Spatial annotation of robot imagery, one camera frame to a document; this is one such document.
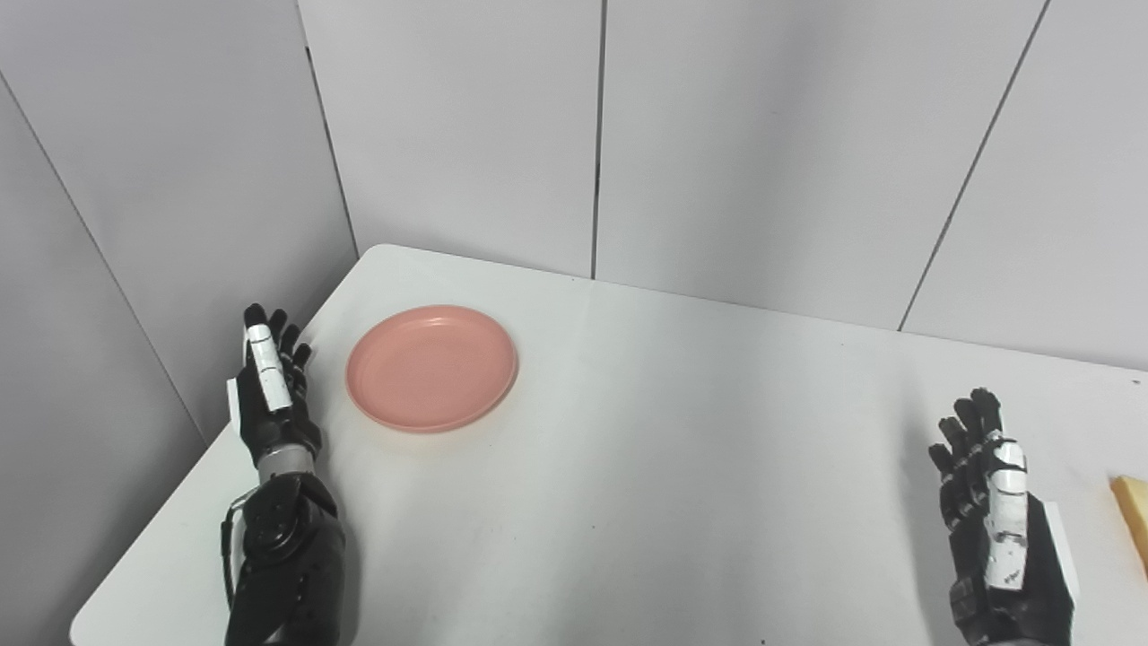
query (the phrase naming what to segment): gray wall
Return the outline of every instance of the gray wall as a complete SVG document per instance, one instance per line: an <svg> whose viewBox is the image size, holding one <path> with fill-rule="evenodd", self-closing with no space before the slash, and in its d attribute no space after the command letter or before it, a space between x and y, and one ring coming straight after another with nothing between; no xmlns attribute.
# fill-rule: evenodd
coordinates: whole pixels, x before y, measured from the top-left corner
<svg viewBox="0 0 1148 646"><path fill-rule="evenodd" d="M0 85L0 632L70 615L203 441Z"/></svg>
<svg viewBox="0 0 1148 646"><path fill-rule="evenodd" d="M62 646L225 423L242 308L305 321L357 254L293 3L0 0L0 633Z"/></svg>

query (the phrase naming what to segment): black joint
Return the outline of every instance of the black joint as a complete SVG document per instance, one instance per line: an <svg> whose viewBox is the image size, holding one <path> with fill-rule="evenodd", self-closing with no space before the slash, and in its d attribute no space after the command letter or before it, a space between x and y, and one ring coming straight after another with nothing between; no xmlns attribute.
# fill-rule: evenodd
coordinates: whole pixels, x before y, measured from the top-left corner
<svg viewBox="0 0 1148 646"><path fill-rule="evenodd" d="M944 444L934 444L929 447L929 458L932 459L933 465L937 466L943 475L948 475L953 473L953 454L948 452L948 447Z"/></svg>

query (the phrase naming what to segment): white wall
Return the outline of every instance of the white wall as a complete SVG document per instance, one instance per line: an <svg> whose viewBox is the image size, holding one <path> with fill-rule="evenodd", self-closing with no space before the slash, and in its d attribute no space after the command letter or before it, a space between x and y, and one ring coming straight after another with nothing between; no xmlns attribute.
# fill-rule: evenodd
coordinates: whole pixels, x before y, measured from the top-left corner
<svg viewBox="0 0 1148 646"><path fill-rule="evenodd" d="M1050 3L907 332L1148 369L1145 24Z"/></svg>
<svg viewBox="0 0 1148 646"><path fill-rule="evenodd" d="M68 623L203 451L0 80L0 632Z"/></svg>
<svg viewBox="0 0 1148 646"><path fill-rule="evenodd" d="M1040 0L612 0L598 278L895 329Z"/></svg>
<svg viewBox="0 0 1148 646"><path fill-rule="evenodd" d="M303 0L359 246L588 275L600 0Z"/></svg>
<svg viewBox="0 0 1148 646"><path fill-rule="evenodd" d="M355 262L281 0L0 0L0 70L204 437L254 299L302 320Z"/></svg>

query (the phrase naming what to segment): robotic hand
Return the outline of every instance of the robotic hand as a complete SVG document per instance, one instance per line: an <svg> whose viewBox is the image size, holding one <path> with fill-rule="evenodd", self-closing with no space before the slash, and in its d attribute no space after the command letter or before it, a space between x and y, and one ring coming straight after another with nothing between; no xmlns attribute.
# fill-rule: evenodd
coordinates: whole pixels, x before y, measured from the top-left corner
<svg viewBox="0 0 1148 646"><path fill-rule="evenodd" d="M940 421L944 444L929 449L941 473L940 509L949 529L956 583L953 618L970 646L1070 646L1073 600L1066 544L1062 566L1045 505L1029 493L1027 465L1004 437L1000 403L984 389Z"/></svg>
<svg viewBox="0 0 1148 646"><path fill-rule="evenodd" d="M346 545L335 503L315 475L323 449L308 415L303 368L311 349L287 313L269 320L258 304L243 312L245 365L228 383L232 422L251 453L259 487L223 522L224 578L231 618L226 646L334 646ZM232 517L242 511L239 585L232 590Z"/></svg>

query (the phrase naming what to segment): white finger segment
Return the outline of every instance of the white finger segment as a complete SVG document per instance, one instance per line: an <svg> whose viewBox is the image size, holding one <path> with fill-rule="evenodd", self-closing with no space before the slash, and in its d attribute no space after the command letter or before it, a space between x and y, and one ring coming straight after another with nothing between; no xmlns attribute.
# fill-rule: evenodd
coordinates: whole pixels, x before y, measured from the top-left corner
<svg viewBox="0 0 1148 646"><path fill-rule="evenodd" d="M251 357L255 359L255 369L259 373L259 386L263 389L263 399L267 403L267 411L273 413L288 408L290 395L287 392L284 367L279 363L279 349L271 337L271 328L264 325L251 326L247 329L247 343L251 345Z"/></svg>
<svg viewBox="0 0 1148 646"><path fill-rule="evenodd" d="M988 490L985 584L1000 590L1021 590L1029 557L1029 475L1024 451L1019 444L1006 442L993 450L993 456L1013 468L985 474Z"/></svg>

